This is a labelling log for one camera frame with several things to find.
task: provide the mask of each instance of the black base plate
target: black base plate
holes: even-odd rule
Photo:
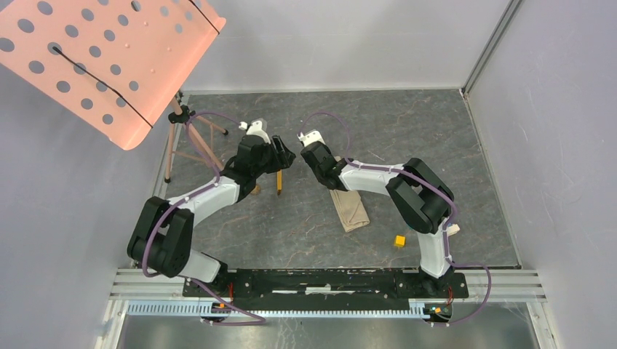
[[[454,298],[469,297],[462,273],[451,273],[440,283],[399,268],[238,269],[223,277],[213,288],[229,296],[233,284],[234,304],[245,310],[407,310],[410,298],[447,299],[449,287]],[[311,291],[314,287],[349,293],[324,294]],[[195,284],[185,285],[183,296],[209,297]]]

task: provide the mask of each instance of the yellow cube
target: yellow cube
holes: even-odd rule
[[[394,239],[394,245],[396,247],[403,247],[405,245],[405,237],[397,235],[397,238]]]

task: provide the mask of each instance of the white wall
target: white wall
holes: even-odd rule
[[[525,1],[470,96],[564,348],[617,347],[616,12],[611,0]]]
[[[187,90],[461,87],[508,0],[210,0],[227,18]]]
[[[94,345],[161,164],[161,119],[123,151],[0,65],[0,348]]]

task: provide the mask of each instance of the gray floor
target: gray floor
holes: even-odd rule
[[[475,304],[454,304],[465,316]],[[416,319],[270,318],[263,326],[210,327],[198,318],[129,316],[119,348],[539,348],[525,303],[489,303],[473,321],[430,328]]]
[[[295,133],[314,111],[330,111],[347,120],[353,137],[350,156],[367,163],[398,164],[423,159],[455,195],[461,232],[451,238],[459,262],[516,265],[517,258],[487,168],[466,112],[455,90],[305,92],[284,94],[192,96],[194,110],[227,113],[241,121],[264,118],[268,133],[280,135],[298,155],[283,174],[276,196],[276,175],[258,180],[262,192],[227,207],[195,227],[193,247],[227,262],[231,268],[413,267],[420,251],[389,197],[361,193],[371,219],[345,233],[327,189],[300,157]],[[224,161],[235,155],[242,133],[224,119],[230,135],[216,134],[214,149]],[[198,129],[206,140],[209,130]],[[331,149],[343,155],[346,135],[327,116],[313,118]],[[184,134],[178,150],[193,153]],[[167,197],[186,193],[212,178],[202,163],[176,156]],[[407,237],[403,248],[396,235]]]

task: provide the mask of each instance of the orange perforated panel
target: orange perforated panel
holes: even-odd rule
[[[225,25],[194,3],[205,17],[189,0],[14,0],[0,12],[0,63],[129,150]]]

